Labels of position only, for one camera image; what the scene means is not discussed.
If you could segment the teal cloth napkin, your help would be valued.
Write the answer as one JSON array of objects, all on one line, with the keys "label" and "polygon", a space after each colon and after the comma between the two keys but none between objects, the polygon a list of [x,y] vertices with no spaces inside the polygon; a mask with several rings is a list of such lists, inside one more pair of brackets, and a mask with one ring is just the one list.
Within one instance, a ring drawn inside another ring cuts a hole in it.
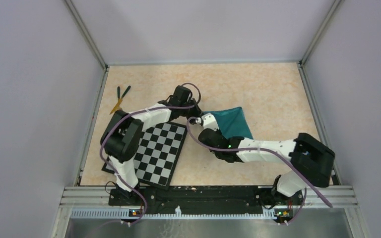
[{"label": "teal cloth napkin", "polygon": [[244,137],[253,139],[242,107],[221,111],[208,111],[207,113],[211,113],[215,117],[219,129],[225,138]]}]

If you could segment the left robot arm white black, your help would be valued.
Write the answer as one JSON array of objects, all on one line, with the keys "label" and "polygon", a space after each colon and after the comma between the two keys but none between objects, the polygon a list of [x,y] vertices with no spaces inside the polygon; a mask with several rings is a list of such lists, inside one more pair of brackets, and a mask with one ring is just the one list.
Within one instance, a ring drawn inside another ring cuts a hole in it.
[{"label": "left robot arm white black", "polygon": [[173,121],[179,117],[200,117],[201,96],[194,98],[189,83],[178,85],[173,94],[148,108],[125,112],[122,109],[113,111],[101,139],[100,156],[116,176],[116,188],[120,198],[127,205],[135,204],[139,199],[137,190],[138,178],[135,174],[133,157],[139,148],[141,133],[150,127]]}]

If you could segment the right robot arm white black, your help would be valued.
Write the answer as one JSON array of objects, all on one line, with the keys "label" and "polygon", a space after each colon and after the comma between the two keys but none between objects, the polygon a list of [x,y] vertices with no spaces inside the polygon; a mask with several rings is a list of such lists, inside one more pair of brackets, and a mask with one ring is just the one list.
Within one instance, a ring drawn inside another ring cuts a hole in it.
[{"label": "right robot arm white black", "polygon": [[204,129],[196,141],[228,163],[287,165],[290,171],[276,178],[271,191],[277,204],[285,204],[304,188],[330,185],[335,153],[308,133],[299,133],[290,140],[262,141],[241,136],[226,138],[219,130]]}]

